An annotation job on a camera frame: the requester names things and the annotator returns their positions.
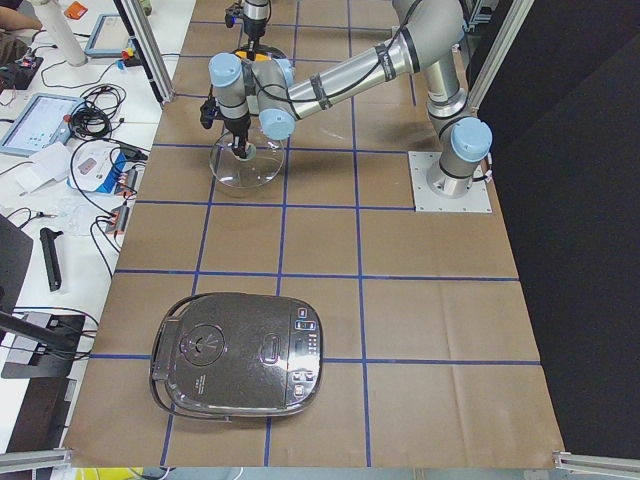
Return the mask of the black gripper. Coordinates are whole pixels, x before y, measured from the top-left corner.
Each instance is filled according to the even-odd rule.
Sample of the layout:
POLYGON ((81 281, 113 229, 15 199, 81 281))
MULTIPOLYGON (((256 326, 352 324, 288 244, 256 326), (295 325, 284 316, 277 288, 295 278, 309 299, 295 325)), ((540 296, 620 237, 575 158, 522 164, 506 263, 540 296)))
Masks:
POLYGON ((251 126, 251 118, 225 118, 224 125, 233 134, 232 152, 235 156, 246 159, 248 157, 248 132, 251 126))

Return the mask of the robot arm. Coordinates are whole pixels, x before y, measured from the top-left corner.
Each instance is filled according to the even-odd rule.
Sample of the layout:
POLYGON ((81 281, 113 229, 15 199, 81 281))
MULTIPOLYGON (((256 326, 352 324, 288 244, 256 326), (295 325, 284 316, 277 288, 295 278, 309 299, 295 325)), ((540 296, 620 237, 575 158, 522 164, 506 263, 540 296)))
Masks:
POLYGON ((225 127, 210 153, 214 178, 238 189, 270 182, 298 121, 400 75, 421 73, 428 87, 427 113, 442 145, 427 170, 427 185, 444 198, 465 196, 480 179, 476 170, 489 154, 493 135, 470 114, 456 73, 452 48, 464 35, 462 8, 456 1, 395 1, 392 6, 400 24, 390 39, 295 82, 288 58, 256 59, 268 7, 246 3, 247 51, 218 53, 208 64, 210 93, 200 122, 209 128, 220 120, 225 127))
POLYGON ((243 1, 243 29, 250 40, 259 40, 265 34, 270 15, 271 2, 269 0, 243 1))

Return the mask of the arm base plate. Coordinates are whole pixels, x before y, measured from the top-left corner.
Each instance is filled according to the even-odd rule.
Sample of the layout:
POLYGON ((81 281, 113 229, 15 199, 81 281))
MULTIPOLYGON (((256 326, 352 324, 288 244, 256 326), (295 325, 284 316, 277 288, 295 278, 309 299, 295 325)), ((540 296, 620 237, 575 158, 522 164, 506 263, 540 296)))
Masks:
POLYGON ((484 180, 471 177, 456 179, 441 170, 440 152, 409 151, 409 171, 415 211, 418 213, 478 213, 492 212, 488 187, 484 180))

